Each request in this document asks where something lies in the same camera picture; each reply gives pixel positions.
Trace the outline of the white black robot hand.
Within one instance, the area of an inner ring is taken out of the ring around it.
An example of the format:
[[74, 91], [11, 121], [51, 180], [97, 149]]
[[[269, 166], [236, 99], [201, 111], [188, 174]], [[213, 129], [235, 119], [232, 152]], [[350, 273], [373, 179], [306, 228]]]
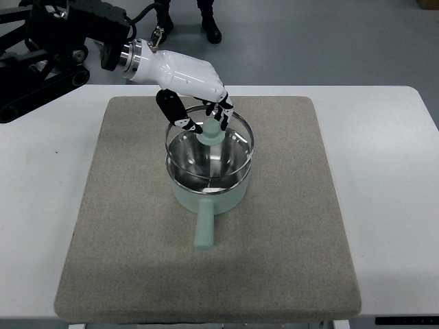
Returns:
[[173, 51], [153, 52], [143, 39], [128, 44], [123, 66], [126, 78], [137, 84], [156, 84], [156, 102], [170, 124], [196, 134], [203, 133], [182, 104], [180, 96], [199, 99], [206, 115], [215, 114], [221, 130], [230, 123], [234, 108], [229, 94], [210, 62]]

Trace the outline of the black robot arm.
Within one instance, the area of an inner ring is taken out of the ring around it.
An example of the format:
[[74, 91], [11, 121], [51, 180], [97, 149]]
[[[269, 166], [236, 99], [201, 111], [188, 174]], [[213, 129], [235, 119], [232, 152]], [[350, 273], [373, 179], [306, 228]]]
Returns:
[[167, 11], [149, 4], [130, 19], [123, 8], [103, 1], [21, 1], [1, 10], [1, 23], [21, 26], [1, 36], [1, 122], [9, 123], [85, 85], [91, 39], [102, 44], [101, 67], [128, 69], [139, 22], [155, 10], [157, 26], [147, 43], [157, 51]]

